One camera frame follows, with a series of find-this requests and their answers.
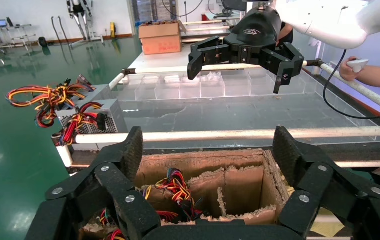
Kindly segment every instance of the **person's hand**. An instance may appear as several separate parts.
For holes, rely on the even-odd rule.
[[[358,72],[358,73],[353,72],[353,69],[351,67],[347,66],[347,62],[350,62],[353,60],[356,60],[355,56],[349,57],[348,59],[344,60],[340,64],[340,76],[342,79],[344,79],[348,82],[353,81],[355,78],[358,77],[358,74],[360,73],[360,72]]]

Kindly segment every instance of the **remote controller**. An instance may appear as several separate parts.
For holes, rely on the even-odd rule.
[[[347,66],[353,69],[353,72],[358,73],[362,70],[366,64],[368,64],[368,59],[356,59],[347,63]]]

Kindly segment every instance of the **clear acrylic container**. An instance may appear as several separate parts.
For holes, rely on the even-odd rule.
[[[182,74],[172,73],[163,75],[154,90],[157,100],[179,99]]]
[[[250,96],[268,96],[273,94],[274,81],[272,81],[269,75],[250,73],[251,85]]]
[[[181,99],[200,98],[200,74],[198,74],[193,80],[189,80],[187,76],[182,78],[179,97]]]
[[[268,72],[267,75],[271,78],[273,84],[275,84],[275,79],[277,76],[271,72]],[[291,78],[290,85],[280,87],[278,94],[311,94],[315,92],[316,84],[317,82],[314,79],[301,70],[299,75]]]
[[[128,75],[127,78],[122,81],[123,84],[117,87],[118,101],[134,101],[135,90],[140,86],[143,77],[144,75]]]
[[[250,75],[247,70],[222,71],[226,97],[245,97],[250,95]]]
[[[220,71],[201,73],[200,95],[202,98],[220,98],[225,96],[225,85]]]
[[[135,100],[156,100],[155,88],[160,80],[160,75],[145,75],[141,84],[135,90]]]

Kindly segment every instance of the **black wire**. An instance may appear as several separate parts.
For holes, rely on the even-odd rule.
[[[340,61],[338,62],[337,66],[335,67],[334,71],[331,73],[330,77],[328,78],[328,80],[325,82],[324,84],[324,90],[322,91],[322,98],[324,99],[324,102],[334,111],[338,112],[339,114],[343,115],[343,116],[346,116],[348,118],[353,118],[353,119],[364,119],[364,120],[370,120],[370,119],[380,119],[380,116],[372,116],[372,117],[360,117],[360,116],[352,116],[352,115],[348,115],[348,114],[345,114],[344,112],[341,112],[337,109],[335,109],[333,106],[331,106],[331,104],[327,101],[327,99],[325,98],[325,92],[327,90],[327,86],[328,84],[330,83],[330,80],[331,78],[334,76],[334,73],[336,72],[337,68],[340,66],[341,64],[341,61],[343,60],[344,58],[344,55],[346,55],[346,50],[343,51],[343,55],[341,55],[341,59]]]
[[[210,0],[207,0],[207,9],[209,10],[209,12],[213,15],[219,15],[219,13],[213,13],[212,11],[210,11],[209,2]]]
[[[179,17],[179,18],[181,18],[181,17],[185,17],[185,16],[191,14],[192,12],[194,12],[196,9],[199,8],[199,6],[200,6],[200,4],[202,4],[202,2],[203,2],[203,0],[200,0],[200,2],[199,2],[199,4],[197,5],[197,7],[196,7],[194,10],[192,10],[191,12],[179,16],[179,15],[175,15],[175,14],[171,13],[171,11],[169,11],[168,8],[166,7],[165,2],[162,0],[163,7],[168,11],[168,13],[170,13],[172,16]]]

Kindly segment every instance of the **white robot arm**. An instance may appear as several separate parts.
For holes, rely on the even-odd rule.
[[[296,31],[340,49],[380,32],[380,0],[276,0],[275,9]]]

